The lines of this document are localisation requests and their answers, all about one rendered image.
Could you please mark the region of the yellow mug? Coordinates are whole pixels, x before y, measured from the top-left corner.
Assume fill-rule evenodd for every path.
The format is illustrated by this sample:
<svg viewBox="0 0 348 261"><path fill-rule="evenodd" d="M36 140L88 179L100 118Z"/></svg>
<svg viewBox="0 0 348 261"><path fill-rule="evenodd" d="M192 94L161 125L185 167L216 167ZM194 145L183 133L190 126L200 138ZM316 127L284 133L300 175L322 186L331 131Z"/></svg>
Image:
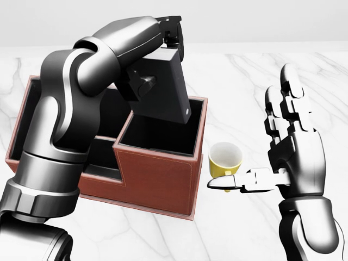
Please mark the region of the yellow mug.
<svg viewBox="0 0 348 261"><path fill-rule="evenodd" d="M236 174L243 162L241 149L230 142L214 144L209 149L208 157L209 172L212 178Z"/></svg>

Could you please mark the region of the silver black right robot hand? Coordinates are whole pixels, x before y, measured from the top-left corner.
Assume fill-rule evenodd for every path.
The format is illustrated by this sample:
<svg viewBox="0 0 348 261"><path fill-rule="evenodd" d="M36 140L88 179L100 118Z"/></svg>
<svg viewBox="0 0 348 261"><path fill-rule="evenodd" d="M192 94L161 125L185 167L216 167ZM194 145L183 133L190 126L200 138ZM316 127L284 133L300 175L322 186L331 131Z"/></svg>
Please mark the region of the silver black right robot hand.
<svg viewBox="0 0 348 261"><path fill-rule="evenodd" d="M308 95L291 64L282 67L280 82L280 89L270 86L265 93L264 125L272 137L268 151L271 168L217 177L208 182L209 188L241 193L279 188L283 198L323 195L325 154L320 134L310 120Z"/></svg>

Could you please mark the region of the red-brown desk caddy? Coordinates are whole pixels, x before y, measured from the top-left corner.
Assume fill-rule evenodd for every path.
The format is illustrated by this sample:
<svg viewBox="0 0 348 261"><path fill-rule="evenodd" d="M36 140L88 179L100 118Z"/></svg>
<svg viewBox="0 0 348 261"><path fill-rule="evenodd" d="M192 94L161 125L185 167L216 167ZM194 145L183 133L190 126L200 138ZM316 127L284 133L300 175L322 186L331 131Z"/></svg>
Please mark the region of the red-brown desk caddy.
<svg viewBox="0 0 348 261"><path fill-rule="evenodd" d="M16 173L41 82L29 79L6 162ZM207 99L190 97L191 117L178 124L135 115L118 90L100 103L99 132L81 173L79 197L191 220L202 166Z"/></svg>

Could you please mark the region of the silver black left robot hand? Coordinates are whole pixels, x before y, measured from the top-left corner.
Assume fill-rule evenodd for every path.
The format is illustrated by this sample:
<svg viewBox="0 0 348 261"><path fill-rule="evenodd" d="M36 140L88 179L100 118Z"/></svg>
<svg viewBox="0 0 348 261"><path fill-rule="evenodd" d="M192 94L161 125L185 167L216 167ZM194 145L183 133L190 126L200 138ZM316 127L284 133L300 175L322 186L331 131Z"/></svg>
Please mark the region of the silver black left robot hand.
<svg viewBox="0 0 348 261"><path fill-rule="evenodd" d="M181 16L140 16L109 23L92 36L106 44L121 68L126 68L162 44L176 48L184 58Z"/></svg>

